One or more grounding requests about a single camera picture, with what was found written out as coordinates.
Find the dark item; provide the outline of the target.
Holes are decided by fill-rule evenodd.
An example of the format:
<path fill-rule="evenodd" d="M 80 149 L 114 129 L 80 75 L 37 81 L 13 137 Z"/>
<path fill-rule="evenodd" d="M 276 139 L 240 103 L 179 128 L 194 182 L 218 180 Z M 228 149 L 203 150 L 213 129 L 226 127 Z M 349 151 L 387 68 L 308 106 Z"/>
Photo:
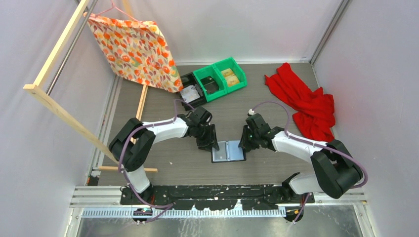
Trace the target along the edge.
<path fill-rule="evenodd" d="M 213 94 L 219 91 L 219 85 L 211 76 L 201 79 L 201 83 L 207 94 Z"/>

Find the black leather card holder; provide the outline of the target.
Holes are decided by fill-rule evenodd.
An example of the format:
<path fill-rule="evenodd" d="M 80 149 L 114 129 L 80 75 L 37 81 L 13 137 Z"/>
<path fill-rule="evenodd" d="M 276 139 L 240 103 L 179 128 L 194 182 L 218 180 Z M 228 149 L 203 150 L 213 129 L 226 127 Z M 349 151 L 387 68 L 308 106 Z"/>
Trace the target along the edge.
<path fill-rule="evenodd" d="M 223 163 L 245 161 L 246 153 L 244 152 L 244 149 L 239 146 L 239 144 L 239 140 L 218 142 L 219 149 L 217 150 L 213 148 L 211 151 L 211 162 Z"/>

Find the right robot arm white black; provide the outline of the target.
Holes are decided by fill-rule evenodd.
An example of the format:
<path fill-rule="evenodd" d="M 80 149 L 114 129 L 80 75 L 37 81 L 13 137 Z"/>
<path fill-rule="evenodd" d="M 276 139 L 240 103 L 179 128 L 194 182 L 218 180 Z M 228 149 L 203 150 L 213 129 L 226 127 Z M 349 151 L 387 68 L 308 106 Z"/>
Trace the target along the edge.
<path fill-rule="evenodd" d="M 282 182 L 282 196 L 287 202 L 316 192 L 338 199 L 366 178 L 341 141 L 314 141 L 280 127 L 271 128 L 260 114 L 246 118 L 239 146 L 246 153 L 259 148 L 286 153 L 312 165 L 312 173 L 297 172 Z"/>

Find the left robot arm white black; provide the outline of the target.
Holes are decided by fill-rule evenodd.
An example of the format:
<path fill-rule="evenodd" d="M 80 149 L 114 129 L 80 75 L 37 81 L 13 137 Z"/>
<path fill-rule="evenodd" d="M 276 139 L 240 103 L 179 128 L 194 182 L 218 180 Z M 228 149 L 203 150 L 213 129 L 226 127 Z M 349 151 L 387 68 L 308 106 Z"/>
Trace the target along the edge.
<path fill-rule="evenodd" d="M 151 200 L 151 182 L 144 168 L 154 144 L 173 138 L 194 137 L 200 150 L 219 150 L 212 114 L 198 107 L 186 114 L 157 122 L 131 118 L 113 138 L 108 148 L 133 186 L 132 197 L 139 204 Z"/>

